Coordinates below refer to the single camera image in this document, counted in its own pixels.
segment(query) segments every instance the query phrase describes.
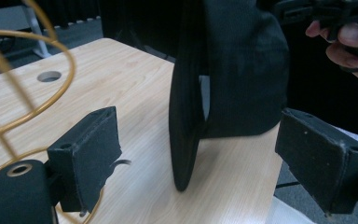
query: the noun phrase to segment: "light wood tabletop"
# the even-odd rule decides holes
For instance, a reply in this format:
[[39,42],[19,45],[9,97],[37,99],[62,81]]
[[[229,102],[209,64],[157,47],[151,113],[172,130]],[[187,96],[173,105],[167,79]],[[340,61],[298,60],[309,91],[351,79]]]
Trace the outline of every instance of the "light wood tabletop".
[[[274,152],[278,127],[259,136],[201,140],[185,192],[173,184],[168,103],[173,64],[111,39],[71,49],[76,76],[69,90],[47,111],[6,134],[22,153],[48,147],[89,112],[117,107],[118,135],[130,166],[109,177],[91,223],[264,223],[282,160]],[[62,77],[40,82],[58,71]],[[64,56],[15,69],[36,104],[65,80]],[[0,76],[0,123],[26,111]],[[0,164],[9,160],[0,145]],[[47,159],[45,153],[32,158]],[[70,220],[60,217],[60,222]]]

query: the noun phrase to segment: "yellow cable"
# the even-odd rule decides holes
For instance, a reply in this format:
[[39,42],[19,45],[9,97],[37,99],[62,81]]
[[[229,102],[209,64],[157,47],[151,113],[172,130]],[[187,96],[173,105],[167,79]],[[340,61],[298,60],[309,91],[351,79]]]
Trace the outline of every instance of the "yellow cable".
[[74,217],[69,216],[68,214],[64,213],[60,207],[56,207],[57,213],[59,213],[61,216],[68,219],[71,223],[77,223],[78,220],[76,220]]
[[[50,44],[51,46],[59,49],[64,54],[64,56],[67,58],[68,63],[69,63],[69,72],[68,72],[67,79],[62,84],[62,86],[58,89],[58,91],[53,96],[51,96],[48,100],[46,100],[46,102],[44,102],[42,105],[36,107],[33,105],[31,99],[28,97],[25,90],[21,87],[20,83],[15,78],[15,75],[11,72],[12,69],[11,69],[11,66],[9,65],[8,61],[0,54],[0,72],[6,76],[7,80],[13,85],[14,89],[17,91],[17,93],[20,96],[20,98],[22,99],[22,101],[27,104],[27,107],[30,110],[30,112],[23,115],[22,117],[17,118],[17,119],[0,127],[0,141],[2,142],[5,149],[9,152],[9,154],[12,157],[12,159],[10,161],[7,161],[4,164],[0,165],[0,171],[3,168],[5,168],[6,166],[8,166],[16,161],[20,161],[30,155],[43,152],[47,149],[46,147],[37,148],[35,150],[31,150],[31,151],[25,152],[25,153],[17,156],[14,149],[12,148],[12,146],[9,144],[9,142],[4,137],[4,134],[5,134],[5,132],[22,125],[23,123],[27,122],[28,120],[33,119],[34,117],[36,117],[37,115],[39,115],[40,113],[45,111],[47,108],[49,108],[51,105],[53,105],[69,88],[69,86],[74,78],[75,72],[76,72],[76,63],[75,63],[74,57],[68,51],[68,48],[66,46],[64,46],[63,44],[58,42],[57,35],[54,31],[54,28],[52,27],[51,23],[48,20],[48,17],[43,12],[43,10],[34,2],[34,0],[22,0],[22,2],[34,10],[37,18],[42,22],[43,26],[47,29],[48,36],[35,35],[35,34],[31,34],[31,33],[24,33],[24,32],[18,32],[18,31],[5,31],[5,30],[0,30],[0,35],[9,35],[9,36],[16,36],[16,37],[21,37],[21,38],[29,38],[29,39],[33,39],[33,40],[42,40],[42,41],[46,42],[47,44]],[[87,216],[87,218],[85,219],[85,221],[83,223],[85,223],[85,224],[89,223],[93,219],[93,217],[96,213],[96,210],[100,206],[102,196],[103,196],[103,190],[101,191],[101,195],[100,195],[98,202],[95,204],[93,212]],[[64,216],[66,218],[70,219],[71,221],[75,221],[72,217],[69,218],[69,216],[66,216],[66,215],[64,215]]]

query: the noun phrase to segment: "human hand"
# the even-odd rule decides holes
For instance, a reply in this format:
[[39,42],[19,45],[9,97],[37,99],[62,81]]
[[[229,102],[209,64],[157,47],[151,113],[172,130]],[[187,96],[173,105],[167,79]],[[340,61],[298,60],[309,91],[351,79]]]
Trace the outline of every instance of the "human hand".
[[[310,24],[306,31],[309,37],[320,35],[327,39],[329,29],[321,29],[320,23],[314,21]],[[326,49],[327,57],[333,62],[343,67],[358,68],[358,57],[348,53],[345,46],[358,48],[358,24],[351,23],[344,25],[338,33],[337,41],[331,42],[331,45]]]

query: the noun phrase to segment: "black bracket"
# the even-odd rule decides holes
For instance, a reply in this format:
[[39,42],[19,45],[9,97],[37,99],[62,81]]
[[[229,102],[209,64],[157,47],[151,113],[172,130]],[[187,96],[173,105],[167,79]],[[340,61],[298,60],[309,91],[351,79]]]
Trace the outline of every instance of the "black bracket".
[[326,214],[358,202],[358,142],[302,111],[283,110],[275,151]]
[[57,223],[64,212],[92,212],[118,161],[115,107],[88,114],[48,148],[48,161],[18,161],[0,171],[0,223]]

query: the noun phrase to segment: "table hole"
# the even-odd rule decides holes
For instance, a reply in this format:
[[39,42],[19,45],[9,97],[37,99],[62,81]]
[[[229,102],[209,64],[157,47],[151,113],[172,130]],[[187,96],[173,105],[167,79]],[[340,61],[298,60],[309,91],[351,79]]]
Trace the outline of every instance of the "table hole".
[[53,82],[53,81],[58,80],[60,77],[61,77],[60,72],[48,71],[48,72],[39,74],[39,76],[37,76],[37,80],[39,80],[41,82]]

